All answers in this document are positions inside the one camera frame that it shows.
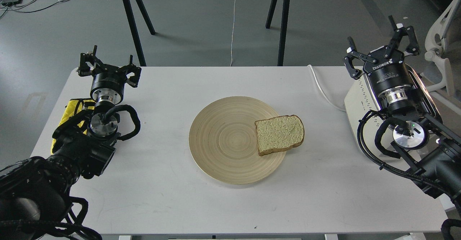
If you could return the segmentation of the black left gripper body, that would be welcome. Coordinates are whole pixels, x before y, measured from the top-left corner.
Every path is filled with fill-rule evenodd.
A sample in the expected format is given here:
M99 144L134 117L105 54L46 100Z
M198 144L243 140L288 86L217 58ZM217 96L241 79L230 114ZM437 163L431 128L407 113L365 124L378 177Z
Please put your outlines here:
M126 81L126 74L122 71L104 68L103 72L93 75L91 99L95 102L122 102Z

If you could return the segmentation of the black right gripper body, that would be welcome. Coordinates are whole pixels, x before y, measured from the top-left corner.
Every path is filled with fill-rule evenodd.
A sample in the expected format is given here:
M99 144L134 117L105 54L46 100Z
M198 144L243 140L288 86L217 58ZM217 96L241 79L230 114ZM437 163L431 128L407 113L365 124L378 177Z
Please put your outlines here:
M414 82L403 60L404 54L394 49L378 48L368 53L376 62L365 62L363 71L367 76L378 109L383 112L416 112L416 104L408 98Z

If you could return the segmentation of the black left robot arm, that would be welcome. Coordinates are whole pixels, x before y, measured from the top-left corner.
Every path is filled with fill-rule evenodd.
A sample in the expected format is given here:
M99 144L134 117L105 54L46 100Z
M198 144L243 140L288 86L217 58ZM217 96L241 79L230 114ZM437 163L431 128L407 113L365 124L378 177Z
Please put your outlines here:
M81 53L79 76L92 76L90 98L53 132L48 158L33 156L1 170L1 239L36 240L43 235L74 240L102 236L82 223L89 204L72 197L79 178L103 174L117 141L140 132L140 120L130 105L122 105L125 85L136 88L141 68L133 59L125 66L104 64L92 52Z

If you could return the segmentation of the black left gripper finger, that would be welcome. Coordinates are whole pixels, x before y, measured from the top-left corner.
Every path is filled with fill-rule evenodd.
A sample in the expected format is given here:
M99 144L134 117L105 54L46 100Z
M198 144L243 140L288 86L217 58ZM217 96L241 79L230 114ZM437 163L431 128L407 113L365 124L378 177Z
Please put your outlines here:
M142 68L133 64L133 55L130 55L127 65L120 67L122 81L133 88L137 88L140 81Z
M97 58L97 45L94 45L92 52L80 54L80 63L77 68L79 76L96 76L104 71L104 63Z

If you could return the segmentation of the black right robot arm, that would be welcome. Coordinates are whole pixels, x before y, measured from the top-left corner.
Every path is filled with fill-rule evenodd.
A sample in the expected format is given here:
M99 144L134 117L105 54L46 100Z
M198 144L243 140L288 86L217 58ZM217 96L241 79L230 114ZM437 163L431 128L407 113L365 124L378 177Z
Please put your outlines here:
M360 53L348 37L344 66L354 83L344 99L358 148L379 169L409 179L460 212L460 136L446 125L419 75L405 63L420 52L413 26L396 24L387 45Z

